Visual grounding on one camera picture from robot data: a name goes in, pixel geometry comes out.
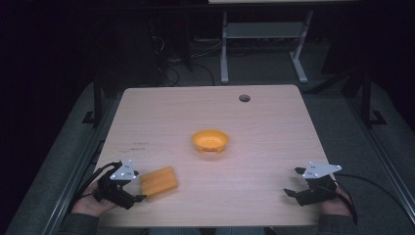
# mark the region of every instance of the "yellow sponge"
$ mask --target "yellow sponge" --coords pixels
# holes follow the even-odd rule
[[[154,197],[177,188],[177,180],[170,166],[140,176],[141,193]]]

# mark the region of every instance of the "white bracket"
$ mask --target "white bracket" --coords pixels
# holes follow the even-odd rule
[[[331,174],[333,172],[341,170],[342,167],[339,165],[334,164],[319,164],[309,162],[308,168],[305,170],[305,173],[302,177],[309,179],[309,178],[320,178]]]
[[[137,178],[137,176],[135,176],[134,169],[132,168],[132,160],[123,164],[110,176],[111,180],[133,180],[135,178]]]

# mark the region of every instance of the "orange bowl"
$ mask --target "orange bowl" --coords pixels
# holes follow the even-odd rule
[[[200,153],[215,152],[220,154],[228,143],[229,137],[220,130],[206,129],[196,132],[192,136],[192,141]]]

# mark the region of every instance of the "human hand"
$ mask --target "human hand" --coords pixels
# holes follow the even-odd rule
[[[102,200],[101,202],[98,202],[92,193],[98,189],[98,182],[95,181],[91,185],[89,185],[85,191],[83,192],[83,195],[88,195],[80,198],[75,205],[73,205],[72,213],[84,213],[89,214],[92,216],[99,217],[103,213],[116,208],[117,205],[107,201]]]
[[[343,195],[351,203],[351,199],[348,196],[348,194],[339,187],[336,189],[336,193]],[[348,209],[346,204],[337,197],[335,199],[323,202],[321,204],[321,212],[323,214],[338,214],[351,216],[350,210]]]

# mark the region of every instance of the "wooden table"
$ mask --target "wooden table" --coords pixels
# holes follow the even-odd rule
[[[248,95],[249,102],[239,97]],[[192,135],[229,135],[222,154],[199,153]],[[306,189],[294,168],[326,163],[299,90],[293,85],[136,88],[124,92],[97,167],[132,160],[145,174],[172,165],[178,188],[102,226],[277,226],[317,222],[317,205],[300,207],[283,189]],[[124,187],[140,193],[139,180]]]

